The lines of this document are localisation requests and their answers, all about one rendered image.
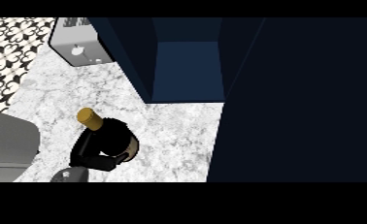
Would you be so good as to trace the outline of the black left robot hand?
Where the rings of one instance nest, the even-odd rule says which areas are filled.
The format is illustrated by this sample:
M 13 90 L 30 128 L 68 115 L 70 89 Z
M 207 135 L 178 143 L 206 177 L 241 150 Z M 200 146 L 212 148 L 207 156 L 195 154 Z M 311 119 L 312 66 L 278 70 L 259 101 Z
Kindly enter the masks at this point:
M 129 153 L 123 152 L 119 156 L 108 156 L 102 155 L 101 151 L 101 140 L 96 138 L 95 133 L 86 129 L 73 146 L 68 164 L 73 167 L 110 172 L 129 157 Z

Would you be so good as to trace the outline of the black wine bottle gold cap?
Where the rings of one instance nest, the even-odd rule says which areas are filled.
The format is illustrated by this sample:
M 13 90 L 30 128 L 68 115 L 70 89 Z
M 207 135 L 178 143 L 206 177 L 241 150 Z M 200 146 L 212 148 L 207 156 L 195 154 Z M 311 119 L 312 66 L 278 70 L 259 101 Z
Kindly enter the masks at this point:
M 127 128 L 127 124 L 116 118 L 102 118 L 90 108 L 79 111 L 77 121 L 84 125 L 84 130 L 89 129 L 101 140 L 101 154 L 119 156 L 127 152 L 129 157 L 121 163 L 129 162 L 139 151 L 139 140 Z

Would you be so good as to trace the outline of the dark blue open cabinet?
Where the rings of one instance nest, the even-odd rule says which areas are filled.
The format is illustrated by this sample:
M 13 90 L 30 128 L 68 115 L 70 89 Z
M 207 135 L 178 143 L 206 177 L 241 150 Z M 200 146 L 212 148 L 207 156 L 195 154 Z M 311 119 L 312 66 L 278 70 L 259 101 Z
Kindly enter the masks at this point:
M 227 100 L 261 17 L 93 17 L 90 23 L 145 103 Z

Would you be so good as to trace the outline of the dark blue cabinet door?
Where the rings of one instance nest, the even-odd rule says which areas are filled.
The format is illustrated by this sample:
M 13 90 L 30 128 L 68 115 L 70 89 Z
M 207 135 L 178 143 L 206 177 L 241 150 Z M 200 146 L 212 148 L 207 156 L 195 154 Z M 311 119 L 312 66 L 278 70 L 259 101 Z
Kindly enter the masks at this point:
M 206 179 L 367 182 L 367 17 L 264 22 Z

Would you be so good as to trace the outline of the pale grey rounded appliance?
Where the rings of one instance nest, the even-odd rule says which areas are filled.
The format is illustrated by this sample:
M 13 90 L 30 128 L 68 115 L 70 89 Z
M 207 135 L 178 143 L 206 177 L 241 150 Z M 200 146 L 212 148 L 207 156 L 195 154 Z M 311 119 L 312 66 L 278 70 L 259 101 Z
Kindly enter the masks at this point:
M 39 153 L 37 126 L 0 113 L 0 182 L 13 182 L 31 165 Z

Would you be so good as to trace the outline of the grey boxy toaster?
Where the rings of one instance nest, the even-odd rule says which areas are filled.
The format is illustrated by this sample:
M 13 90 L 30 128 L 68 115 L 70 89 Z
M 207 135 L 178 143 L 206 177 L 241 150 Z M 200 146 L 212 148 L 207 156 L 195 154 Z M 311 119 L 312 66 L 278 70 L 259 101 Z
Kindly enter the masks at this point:
M 49 47 L 73 67 L 116 61 L 86 17 L 56 18 Z

